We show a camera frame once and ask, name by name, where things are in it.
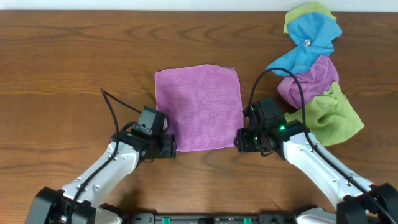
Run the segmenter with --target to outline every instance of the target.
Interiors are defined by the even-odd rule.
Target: blue towel
[[[267,68],[285,68],[293,74],[309,72],[321,54],[329,56],[335,50],[331,41],[343,33],[332,18],[319,12],[297,18],[287,24],[287,30],[297,47]],[[282,76],[288,75],[283,71],[274,72]]]

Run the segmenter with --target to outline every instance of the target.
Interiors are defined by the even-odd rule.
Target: purple cloth
[[[296,73],[304,92],[304,102],[312,101],[314,96],[321,96],[328,91],[333,82],[338,82],[338,74],[330,58],[321,55],[311,66],[309,72]],[[278,92],[292,106],[301,109],[300,90],[292,77],[285,77],[278,86]]]
[[[168,114],[177,150],[234,146],[243,128],[238,74],[216,65],[168,69],[155,74],[156,108]]]

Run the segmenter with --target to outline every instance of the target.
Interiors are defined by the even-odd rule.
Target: white wall
[[[312,0],[0,0],[0,9],[289,11]],[[319,0],[331,11],[398,12],[398,0]]]

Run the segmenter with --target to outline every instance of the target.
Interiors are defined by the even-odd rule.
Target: wooden tabletop
[[[365,124],[328,149],[375,184],[398,187],[398,14],[333,13],[343,35],[331,59],[343,93]],[[156,71],[234,67],[248,103],[256,77],[295,47],[284,12],[0,12],[0,223],[23,223],[36,193],[85,171],[114,133],[104,88],[155,107]],[[255,100],[276,98],[277,75]],[[138,115],[113,104],[119,123]],[[141,164],[106,199],[125,212],[257,213],[308,204],[333,211],[300,170],[273,154],[236,148],[178,153]]]

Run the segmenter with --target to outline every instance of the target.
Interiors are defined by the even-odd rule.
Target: folded cloth
[[[287,24],[293,22],[295,19],[299,18],[300,16],[304,16],[306,14],[313,13],[313,12],[319,12],[319,13],[322,13],[322,14],[332,18],[334,21],[337,20],[336,17],[330,13],[329,9],[326,6],[324,6],[322,3],[310,2],[310,3],[304,4],[300,7],[297,7],[295,9],[291,10],[290,12],[286,13],[284,33],[285,34],[288,33]]]
[[[305,73],[295,74],[304,92],[304,102],[312,101],[314,96],[320,96],[328,91],[333,82],[338,82],[338,74],[330,58],[321,55],[311,66],[311,70]],[[294,79],[285,77],[278,86],[280,95],[297,109],[302,108],[300,90]]]
[[[331,41],[342,34],[337,23],[319,12],[304,15],[287,24],[289,36],[297,47],[268,65],[267,68],[285,68],[292,73],[303,73],[323,54],[329,56],[335,49]],[[286,76],[283,71],[274,72]]]
[[[286,113],[285,118],[287,122],[296,119],[302,122],[302,110]],[[305,118],[307,127],[324,146],[344,142],[364,127],[337,82],[305,106]]]
[[[155,74],[156,108],[167,113],[182,152],[234,146],[243,128],[238,74],[216,65],[168,69]]]

